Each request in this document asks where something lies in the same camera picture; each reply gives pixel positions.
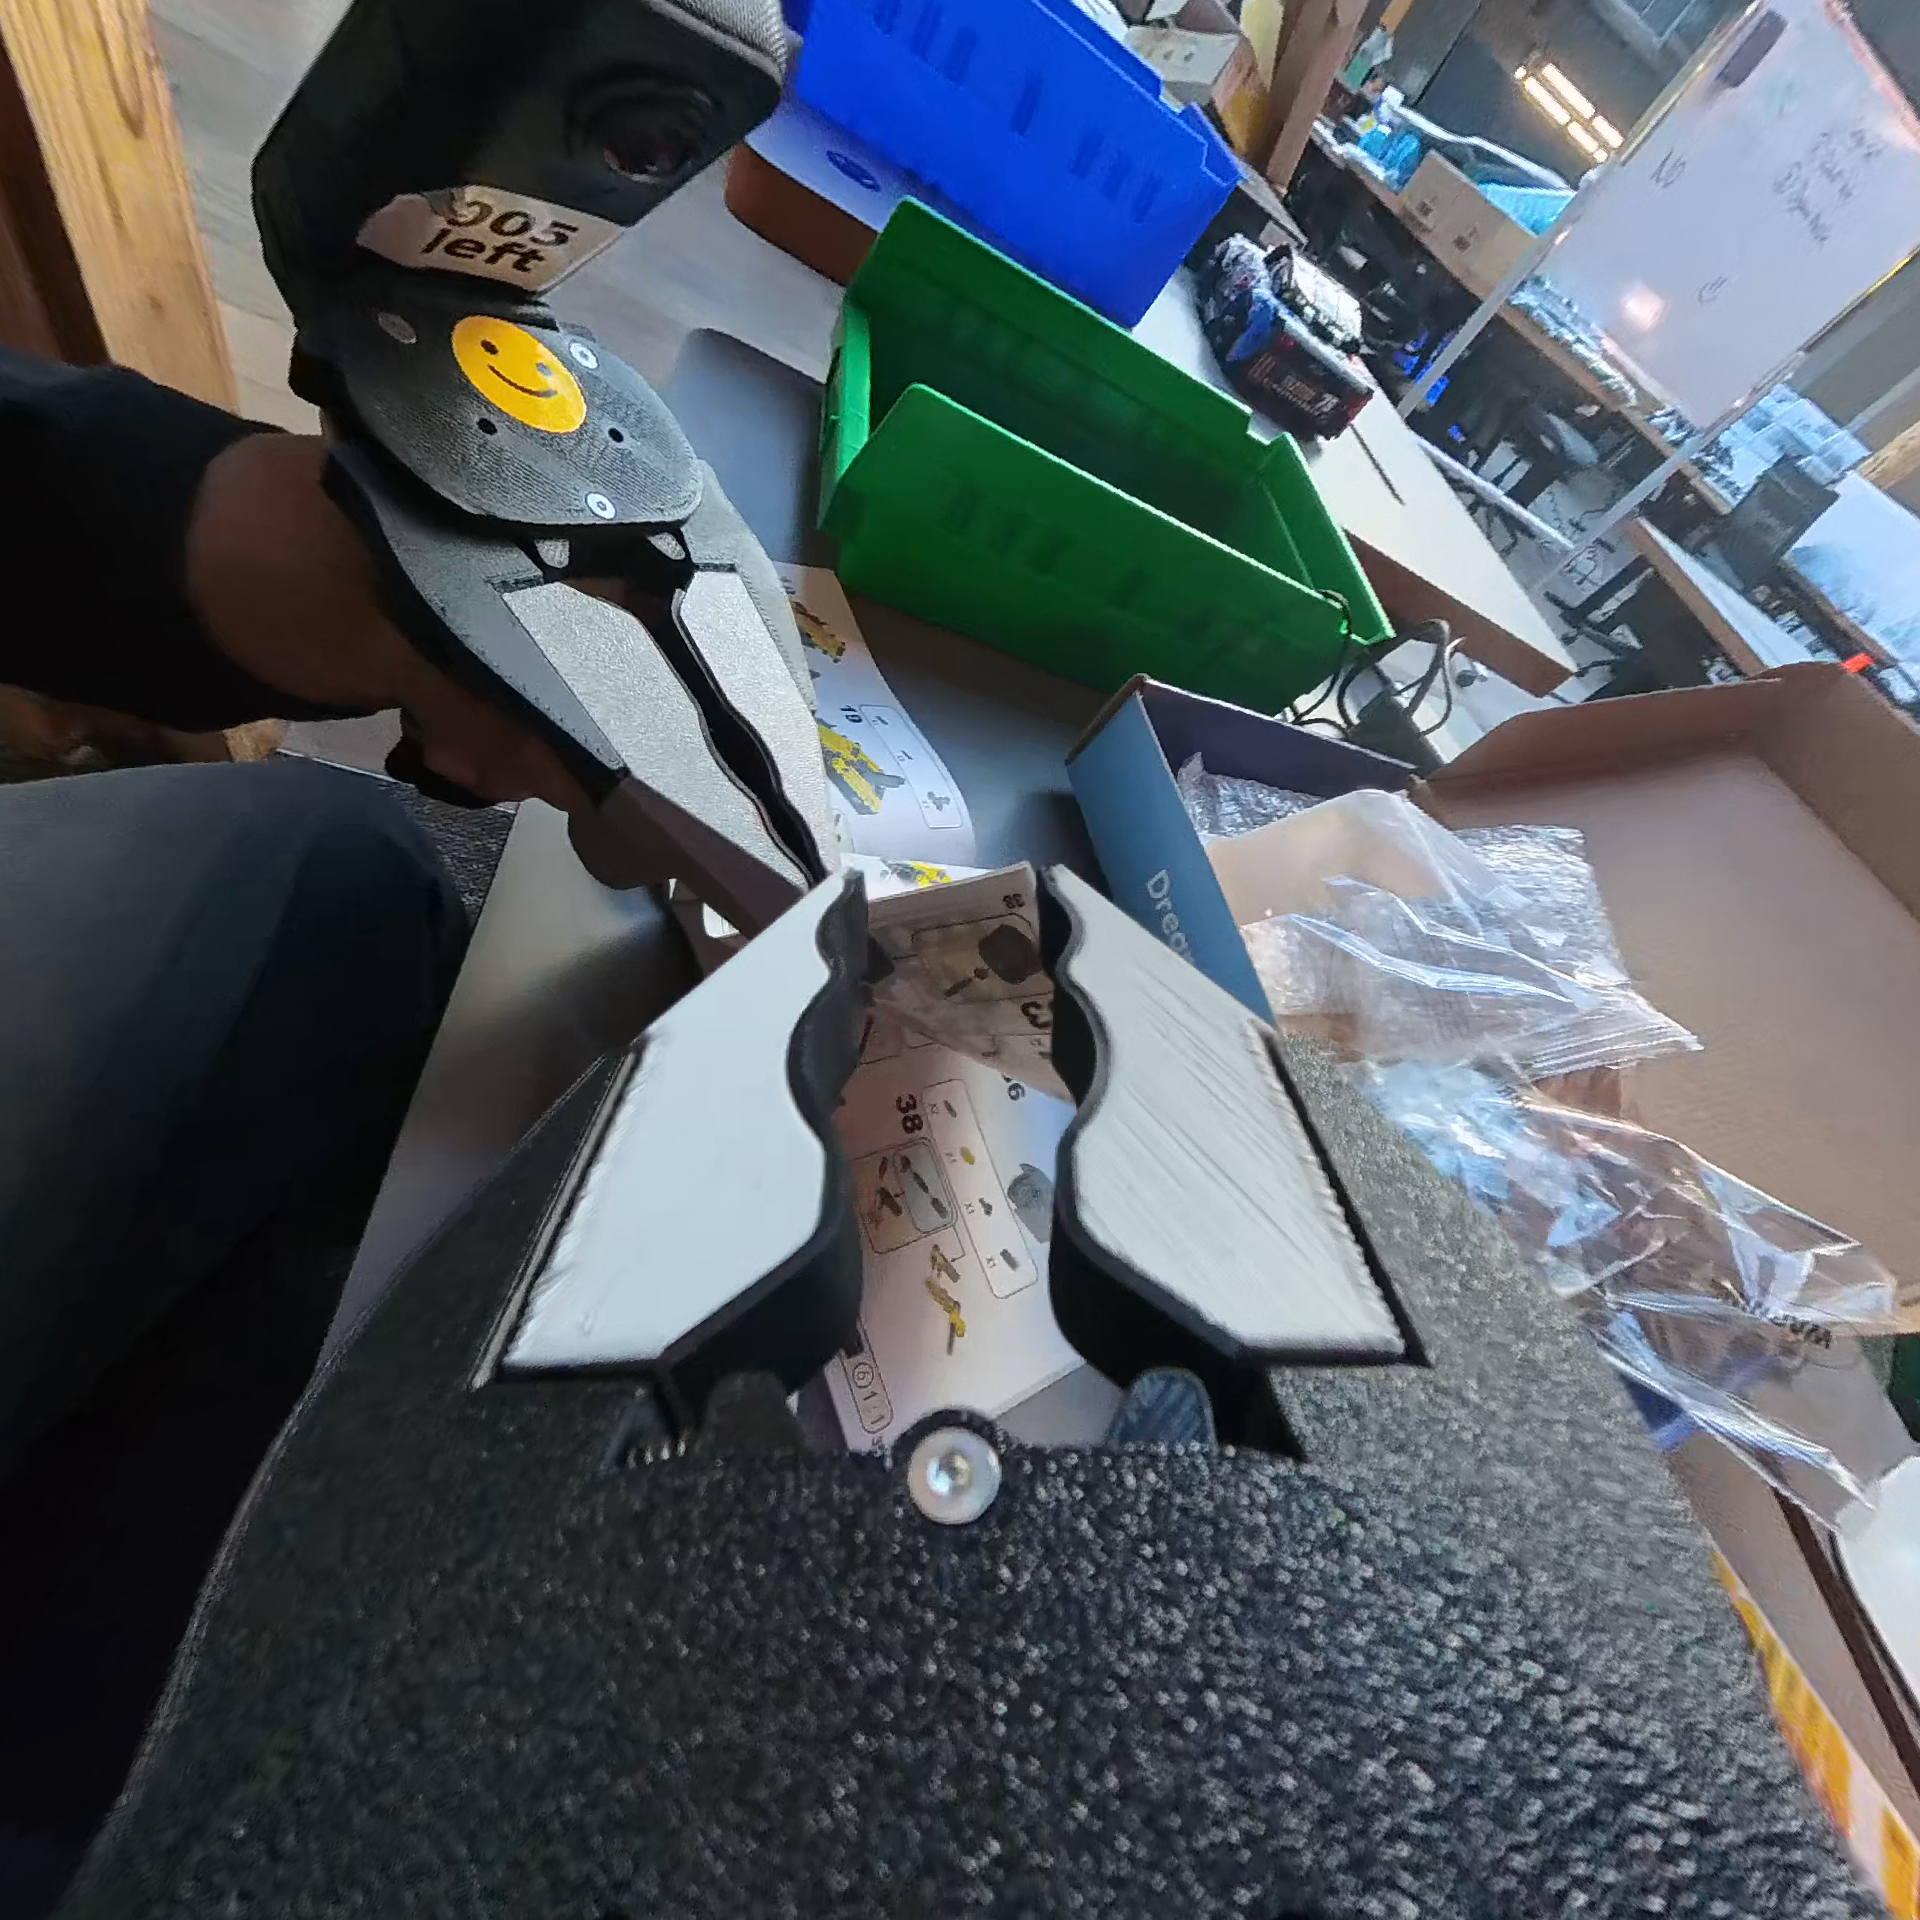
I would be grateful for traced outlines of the blue cardboard box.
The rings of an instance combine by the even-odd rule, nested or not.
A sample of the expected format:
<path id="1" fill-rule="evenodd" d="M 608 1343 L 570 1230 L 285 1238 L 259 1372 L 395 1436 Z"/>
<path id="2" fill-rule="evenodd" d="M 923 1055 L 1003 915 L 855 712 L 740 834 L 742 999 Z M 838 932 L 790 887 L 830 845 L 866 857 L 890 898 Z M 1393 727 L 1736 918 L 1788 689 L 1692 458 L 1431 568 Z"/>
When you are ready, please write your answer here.
<path id="1" fill-rule="evenodd" d="M 1139 673 L 1069 751 L 1109 894 L 1265 1012 L 1175 766 L 1408 791 L 1445 828 L 1572 828 L 1642 997 L 1702 1049 L 1635 1110 L 1897 1276 L 1920 1263 L 1920 750 L 1840 667 L 1546 706 L 1406 762 Z"/>

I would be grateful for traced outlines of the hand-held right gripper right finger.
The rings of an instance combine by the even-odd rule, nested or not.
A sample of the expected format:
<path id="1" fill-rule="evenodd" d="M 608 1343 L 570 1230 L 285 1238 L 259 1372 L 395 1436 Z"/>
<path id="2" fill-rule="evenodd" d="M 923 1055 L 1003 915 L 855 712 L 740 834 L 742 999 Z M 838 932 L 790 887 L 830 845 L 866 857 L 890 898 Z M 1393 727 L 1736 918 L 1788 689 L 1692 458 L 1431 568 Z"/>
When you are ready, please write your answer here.
<path id="1" fill-rule="evenodd" d="M 1393 1367 L 1414 1331 L 1278 1033 L 1072 870 L 1044 876 L 1048 1306 L 1087 1367 Z"/>

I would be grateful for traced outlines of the brown cardboard box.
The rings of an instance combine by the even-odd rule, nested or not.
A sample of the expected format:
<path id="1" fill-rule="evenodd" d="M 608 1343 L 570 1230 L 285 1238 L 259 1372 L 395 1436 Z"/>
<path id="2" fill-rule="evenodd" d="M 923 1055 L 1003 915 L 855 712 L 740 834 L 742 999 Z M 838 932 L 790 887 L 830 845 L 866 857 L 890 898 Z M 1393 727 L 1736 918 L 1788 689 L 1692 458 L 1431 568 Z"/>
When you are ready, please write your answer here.
<path id="1" fill-rule="evenodd" d="M 1472 295 L 1490 295 L 1534 247 L 1534 233 L 1437 148 L 1406 178 L 1393 219 Z"/>

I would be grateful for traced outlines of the blue bin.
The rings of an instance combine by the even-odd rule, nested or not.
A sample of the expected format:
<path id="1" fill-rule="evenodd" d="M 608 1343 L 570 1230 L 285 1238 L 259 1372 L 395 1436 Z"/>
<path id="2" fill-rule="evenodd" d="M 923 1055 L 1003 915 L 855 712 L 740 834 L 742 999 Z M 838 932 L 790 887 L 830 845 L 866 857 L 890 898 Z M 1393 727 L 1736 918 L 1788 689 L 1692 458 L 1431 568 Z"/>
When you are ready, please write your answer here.
<path id="1" fill-rule="evenodd" d="M 1139 326 L 1239 186 L 1202 105 L 1069 0 L 817 0 L 799 101 L 998 253 Z"/>

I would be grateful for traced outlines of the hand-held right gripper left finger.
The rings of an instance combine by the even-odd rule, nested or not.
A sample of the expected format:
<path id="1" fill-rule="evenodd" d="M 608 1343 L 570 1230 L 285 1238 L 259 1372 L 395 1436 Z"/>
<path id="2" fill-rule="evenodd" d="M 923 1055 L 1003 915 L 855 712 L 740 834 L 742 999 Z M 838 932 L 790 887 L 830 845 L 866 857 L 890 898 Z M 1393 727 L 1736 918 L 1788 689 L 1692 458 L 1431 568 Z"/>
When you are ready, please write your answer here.
<path id="1" fill-rule="evenodd" d="M 640 1028 L 527 1260 L 501 1376 L 810 1381 L 838 1357 L 866 983 L 872 894 L 830 876 Z"/>

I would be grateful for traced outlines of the clear plastic bags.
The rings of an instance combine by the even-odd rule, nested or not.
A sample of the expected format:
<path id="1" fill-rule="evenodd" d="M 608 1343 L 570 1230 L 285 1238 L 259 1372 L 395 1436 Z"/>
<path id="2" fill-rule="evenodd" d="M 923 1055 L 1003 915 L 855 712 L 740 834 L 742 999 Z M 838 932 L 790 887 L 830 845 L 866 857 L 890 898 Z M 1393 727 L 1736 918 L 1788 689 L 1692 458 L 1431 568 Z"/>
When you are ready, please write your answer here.
<path id="1" fill-rule="evenodd" d="M 1333 1046 L 1587 1331 L 1615 1376 L 1845 1531 L 1917 1441 L 1877 1347 L 1917 1331 L 1857 1235 L 1626 1119 L 1702 1042 L 1618 956 L 1585 834 L 1446 829 L 1408 795 L 1175 766 L 1269 1016 Z"/>

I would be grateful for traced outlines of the wooden post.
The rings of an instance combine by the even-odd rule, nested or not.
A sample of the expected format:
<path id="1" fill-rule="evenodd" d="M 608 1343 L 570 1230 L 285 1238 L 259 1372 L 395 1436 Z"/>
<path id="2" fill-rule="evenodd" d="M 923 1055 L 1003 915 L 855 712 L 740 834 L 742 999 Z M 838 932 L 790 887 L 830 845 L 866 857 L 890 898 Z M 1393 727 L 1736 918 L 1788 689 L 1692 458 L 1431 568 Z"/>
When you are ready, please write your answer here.
<path id="1" fill-rule="evenodd" d="M 0 11 L 0 338 L 237 408 L 197 207 L 140 0 Z"/>

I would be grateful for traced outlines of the whiteboard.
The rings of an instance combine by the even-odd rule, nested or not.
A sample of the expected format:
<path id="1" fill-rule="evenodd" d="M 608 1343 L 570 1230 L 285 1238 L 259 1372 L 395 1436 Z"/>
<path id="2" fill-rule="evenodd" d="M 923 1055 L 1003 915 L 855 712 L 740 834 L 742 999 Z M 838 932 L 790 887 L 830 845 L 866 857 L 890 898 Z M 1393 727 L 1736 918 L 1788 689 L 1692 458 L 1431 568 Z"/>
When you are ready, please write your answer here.
<path id="1" fill-rule="evenodd" d="M 1920 123 L 1845 4 L 1748 4 L 1541 258 L 1598 355 L 1685 429 L 1760 399 L 1917 258 Z"/>

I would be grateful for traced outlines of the person's left hand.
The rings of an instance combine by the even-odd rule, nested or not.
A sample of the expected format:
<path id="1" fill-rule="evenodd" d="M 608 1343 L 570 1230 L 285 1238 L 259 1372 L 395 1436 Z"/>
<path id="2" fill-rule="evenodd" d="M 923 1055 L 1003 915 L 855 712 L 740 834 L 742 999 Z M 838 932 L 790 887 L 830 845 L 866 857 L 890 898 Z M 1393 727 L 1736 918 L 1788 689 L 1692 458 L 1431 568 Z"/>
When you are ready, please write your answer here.
<path id="1" fill-rule="evenodd" d="M 248 431 L 197 476 L 186 594 L 211 645 L 259 689 L 248 721 L 397 707 L 431 777 L 482 802 L 590 814 L 595 791 L 508 712 L 448 679 L 383 614 L 324 442 Z"/>

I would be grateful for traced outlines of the instruction booklet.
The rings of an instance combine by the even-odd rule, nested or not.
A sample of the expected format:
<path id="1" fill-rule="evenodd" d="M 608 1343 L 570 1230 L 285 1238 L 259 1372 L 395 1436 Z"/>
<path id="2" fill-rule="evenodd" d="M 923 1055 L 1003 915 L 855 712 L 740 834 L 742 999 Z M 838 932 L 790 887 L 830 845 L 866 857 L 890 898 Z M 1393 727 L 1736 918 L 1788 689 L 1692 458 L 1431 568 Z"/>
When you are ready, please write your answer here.
<path id="1" fill-rule="evenodd" d="M 1053 1148 L 1069 1103 L 1048 1088 L 1048 983 L 1035 880 L 1014 828 L 985 820 L 982 777 L 923 727 L 862 638 L 830 568 L 777 563 L 817 687 L 821 751 L 872 930 L 934 997 L 943 1028 L 866 1018 L 839 1094 L 862 1226 L 862 1315 L 806 1409 L 855 1451 L 890 1451 L 943 1409 L 998 1418 L 1021 1441 L 1092 1441 L 1118 1389 L 1053 1326 L 1044 1291 Z"/>

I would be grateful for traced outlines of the green bin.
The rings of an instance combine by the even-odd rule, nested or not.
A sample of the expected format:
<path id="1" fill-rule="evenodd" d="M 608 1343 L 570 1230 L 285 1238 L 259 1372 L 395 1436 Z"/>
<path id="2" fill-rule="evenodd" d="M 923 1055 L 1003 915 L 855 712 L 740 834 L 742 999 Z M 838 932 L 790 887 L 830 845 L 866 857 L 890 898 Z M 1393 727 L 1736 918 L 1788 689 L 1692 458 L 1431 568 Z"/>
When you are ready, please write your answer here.
<path id="1" fill-rule="evenodd" d="M 817 525 L 862 598 L 1101 695 L 1284 707 L 1393 638 L 1292 439 L 920 199 L 839 295 Z"/>

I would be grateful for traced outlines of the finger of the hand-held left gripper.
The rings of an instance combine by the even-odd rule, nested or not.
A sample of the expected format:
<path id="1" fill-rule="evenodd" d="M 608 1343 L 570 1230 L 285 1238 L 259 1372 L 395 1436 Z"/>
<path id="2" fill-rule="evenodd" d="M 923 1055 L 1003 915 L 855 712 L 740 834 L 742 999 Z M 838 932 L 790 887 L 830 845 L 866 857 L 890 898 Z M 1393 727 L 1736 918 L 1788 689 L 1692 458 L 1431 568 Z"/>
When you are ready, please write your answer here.
<path id="1" fill-rule="evenodd" d="M 608 887 L 810 887 L 750 784 L 721 758 L 710 721 L 654 638 L 621 605 L 565 582 L 506 594 L 616 751 L 614 791 L 570 840 Z"/>
<path id="2" fill-rule="evenodd" d="M 716 744 L 753 791 L 773 840 L 801 870 L 839 867 L 810 670 L 777 576 L 694 568 L 677 594 L 677 631 L 692 651 Z"/>

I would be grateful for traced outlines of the person's left forearm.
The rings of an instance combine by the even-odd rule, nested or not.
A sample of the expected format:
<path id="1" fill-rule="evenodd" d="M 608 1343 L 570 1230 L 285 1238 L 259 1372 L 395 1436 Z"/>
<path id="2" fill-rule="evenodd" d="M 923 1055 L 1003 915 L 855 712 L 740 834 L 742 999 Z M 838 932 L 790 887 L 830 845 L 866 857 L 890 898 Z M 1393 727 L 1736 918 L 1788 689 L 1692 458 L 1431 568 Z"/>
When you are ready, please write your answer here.
<path id="1" fill-rule="evenodd" d="M 352 721 L 251 679 L 196 614 L 196 495 L 251 439 L 277 429 L 135 370 L 0 348 L 0 679 L 178 732 Z"/>

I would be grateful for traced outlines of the grey desk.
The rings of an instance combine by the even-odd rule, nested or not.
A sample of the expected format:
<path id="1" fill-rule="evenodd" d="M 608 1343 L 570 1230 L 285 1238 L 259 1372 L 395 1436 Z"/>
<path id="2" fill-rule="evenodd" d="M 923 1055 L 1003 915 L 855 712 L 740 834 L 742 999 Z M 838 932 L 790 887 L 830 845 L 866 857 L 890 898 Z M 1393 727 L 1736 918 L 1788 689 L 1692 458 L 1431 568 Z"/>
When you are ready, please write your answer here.
<path id="1" fill-rule="evenodd" d="M 665 199 L 558 300 L 630 360 L 721 469 L 773 558 L 828 558 L 810 529 L 810 442 L 839 281 L 725 207 L 725 165 Z M 1384 605 L 1437 594 L 1521 661 L 1521 614 L 1490 543 L 1384 422 L 1309 451 Z M 968 638 L 855 604 L 883 679 L 958 772 L 991 867 L 1053 860 L 1101 876 L 1069 795 L 1069 744 L 1101 695 Z M 1462 777 L 1433 772 L 1446 820 L 1566 820 L 1635 960 L 1707 1016 L 1707 1049 L 1635 1077 L 1647 1125 L 1754 1187 L 1845 1226 L 1917 1285 L 1917 721 L 1861 673 L 1794 661 L 1715 689 L 1555 706 L 1467 722 Z M 614 1046 L 685 997 L 694 946 L 665 903 L 601 887 L 556 808 L 429 808 L 431 829 L 490 834 L 490 887 L 397 1134 L 342 1303 L 383 1297 L 431 1230 Z M 1812 1545 L 1806 1514 L 1764 1490 L 1715 1436 L 1676 1447 L 1702 1525 L 1783 1638 L 1861 1763 L 1917 1803 L 1917 1502 L 1877 1502 L 1857 1566 Z"/>

